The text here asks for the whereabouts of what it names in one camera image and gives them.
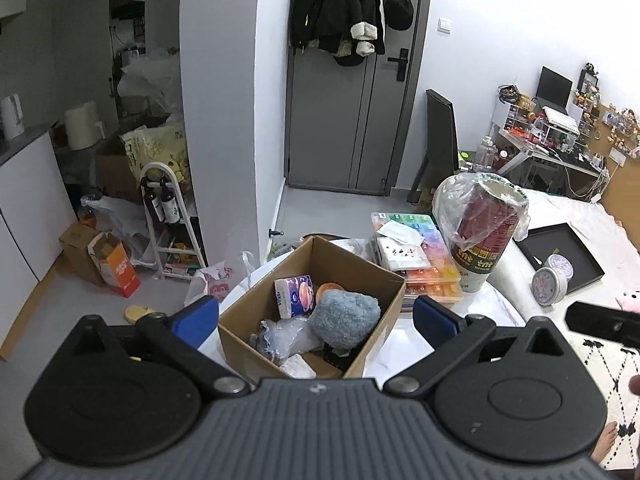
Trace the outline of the person's right hand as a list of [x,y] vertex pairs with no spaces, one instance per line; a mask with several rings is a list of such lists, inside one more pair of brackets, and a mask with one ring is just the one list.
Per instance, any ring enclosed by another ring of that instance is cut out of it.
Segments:
[[636,396],[640,396],[640,376],[636,375],[629,379],[629,391]]

